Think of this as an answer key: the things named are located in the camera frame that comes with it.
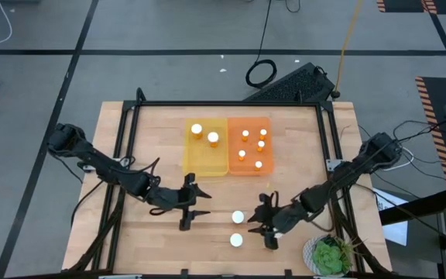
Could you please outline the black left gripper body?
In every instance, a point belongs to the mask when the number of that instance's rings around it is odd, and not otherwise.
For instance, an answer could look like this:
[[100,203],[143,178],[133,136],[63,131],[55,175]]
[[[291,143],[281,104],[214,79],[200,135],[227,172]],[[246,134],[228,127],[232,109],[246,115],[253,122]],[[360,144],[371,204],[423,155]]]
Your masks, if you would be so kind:
[[149,214],[154,216],[162,215],[173,209],[181,209],[182,218],[179,230],[189,230],[191,221],[194,219],[194,212],[190,211],[189,207],[196,204],[195,174],[187,174],[184,178],[184,184],[179,190],[155,188],[154,193],[150,196],[149,204],[154,205],[154,208],[149,210]]

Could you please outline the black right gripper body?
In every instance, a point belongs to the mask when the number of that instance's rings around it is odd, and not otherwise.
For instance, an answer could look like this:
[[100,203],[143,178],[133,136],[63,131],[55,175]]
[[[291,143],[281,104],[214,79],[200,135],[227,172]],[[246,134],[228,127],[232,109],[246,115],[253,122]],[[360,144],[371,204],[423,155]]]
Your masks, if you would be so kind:
[[272,232],[264,237],[264,244],[267,249],[278,249],[278,234],[288,233],[300,220],[308,217],[307,210],[302,204],[294,200],[291,204],[279,207],[277,203],[272,204],[273,196],[278,196],[277,192],[274,192],[270,196],[266,194],[260,194],[259,200],[262,202],[259,212],[268,212],[272,215],[272,218],[268,222],[261,222],[261,226],[271,228]]

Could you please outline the yellow translucent plastic bin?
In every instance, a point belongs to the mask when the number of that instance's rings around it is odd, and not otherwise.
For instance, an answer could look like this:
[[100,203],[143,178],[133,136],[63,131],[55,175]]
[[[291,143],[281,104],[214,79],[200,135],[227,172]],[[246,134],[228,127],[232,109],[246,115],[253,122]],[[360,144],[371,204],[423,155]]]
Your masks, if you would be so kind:
[[[203,127],[203,137],[196,140],[190,128],[199,123]],[[209,132],[219,135],[218,146],[210,147]],[[184,159],[185,174],[195,173],[200,177],[225,176],[228,173],[228,121],[226,118],[192,118],[185,121]]]

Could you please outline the orange translucent plastic bin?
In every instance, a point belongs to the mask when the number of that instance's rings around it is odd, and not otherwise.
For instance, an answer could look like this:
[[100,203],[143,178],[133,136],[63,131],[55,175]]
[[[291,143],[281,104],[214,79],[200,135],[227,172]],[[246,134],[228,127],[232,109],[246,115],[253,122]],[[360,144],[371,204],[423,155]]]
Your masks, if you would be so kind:
[[[266,129],[265,146],[262,152],[257,151],[259,132]],[[249,138],[242,141],[242,131],[249,131]],[[267,117],[241,117],[228,118],[228,171],[232,175],[239,176],[264,176],[274,170],[272,126]],[[243,161],[238,160],[238,152],[246,152]],[[255,171],[256,161],[262,162],[260,171]]]

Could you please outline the green succulent in white pot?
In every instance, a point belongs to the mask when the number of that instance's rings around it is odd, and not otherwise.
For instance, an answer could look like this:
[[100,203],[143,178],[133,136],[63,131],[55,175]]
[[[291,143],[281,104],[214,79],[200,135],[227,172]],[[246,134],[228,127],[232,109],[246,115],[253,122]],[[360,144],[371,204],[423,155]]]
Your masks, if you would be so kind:
[[353,267],[353,256],[360,255],[358,245],[331,234],[317,236],[304,244],[303,261],[316,275],[342,277]]

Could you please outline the white sheet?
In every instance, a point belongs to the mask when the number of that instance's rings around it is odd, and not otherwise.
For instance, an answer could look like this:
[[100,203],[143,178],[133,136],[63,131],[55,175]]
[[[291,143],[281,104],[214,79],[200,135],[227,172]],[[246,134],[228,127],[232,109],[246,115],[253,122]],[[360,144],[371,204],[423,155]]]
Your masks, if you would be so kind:
[[[392,208],[394,205],[402,205],[407,201],[395,195],[374,189],[376,193],[376,203],[378,211]],[[391,225],[383,225],[383,235],[386,240],[397,243],[401,246],[407,245],[408,221],[398,222]]]

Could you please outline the black perforated computer case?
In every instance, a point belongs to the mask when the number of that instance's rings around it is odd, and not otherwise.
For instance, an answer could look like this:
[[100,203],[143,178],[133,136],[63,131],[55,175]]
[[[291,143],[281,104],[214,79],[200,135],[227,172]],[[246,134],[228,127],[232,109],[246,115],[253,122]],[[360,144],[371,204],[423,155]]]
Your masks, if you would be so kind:
[[322,102],[335,85],[319,66],[307,63],[245,99],[245,102]]

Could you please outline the black mat with striped edge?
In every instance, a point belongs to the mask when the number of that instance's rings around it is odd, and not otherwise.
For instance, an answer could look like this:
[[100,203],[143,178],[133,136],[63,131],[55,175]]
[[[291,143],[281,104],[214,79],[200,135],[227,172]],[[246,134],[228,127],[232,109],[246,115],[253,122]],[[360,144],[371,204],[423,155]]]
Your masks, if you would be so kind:
[[427,12],[446,15],[446,0],[376,0],[380,12]]
[[[415,77],[417,91],[424,109],[426,120],[436,125],[446,119],[446,77]],[[431,132],[437,155],[446,180],[446,125],[442,124]]]

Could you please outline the black aluminium table frame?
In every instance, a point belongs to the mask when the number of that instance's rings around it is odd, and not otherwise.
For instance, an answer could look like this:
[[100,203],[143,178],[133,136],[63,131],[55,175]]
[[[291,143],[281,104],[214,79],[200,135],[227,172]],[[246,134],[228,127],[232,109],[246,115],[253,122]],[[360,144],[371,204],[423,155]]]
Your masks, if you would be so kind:
[[[181,214],[168,212],[151,216],[149,206],[127,197],[119,229],[114,272],[141,274],[143,277],[179,276],[188,269],[191,277],[204,275],[228,279],[242,275],[284,278],[286,269],[293,279],[311,276],[302,257],[303,245],[321,234],[329,224],[327,213],[314,224],[301,222],[280,240],[278,250],[264,247],[262,237],[248,232],[252,223],[236,225],[231,220],[235,210],[251,215],[259,203],[259,194],[277,190],[286,204],[298,192],[323,182],[327,175],[324,161],[340,148],[343,157],[355,157],[361,145],[354,107],[350,102],[332,105],[340,140],[332,139],[330,129],[320,131],[314,108],[284,103],[257,105],[244,102],[155,102],[147,101],[139,110],[133,144],[118,139],[120,124],[132,119],[123,116],[122,102],[104,102],[98,116],[84,125],[86,137],[107,155],[119,146],[132,151],[136,167],[157,162],[156,173],[165,187],[179,188],[184,180],[185,121],[188,118],[226,118],[262,116],[272,126],[274,170],[262,177],[198,177],[197,182],[211,197],[197,202],[197,209],[210,214],[198,216],[189,231],[178,229]],[[233,247],[230,236],[243,237],[240,247]]]

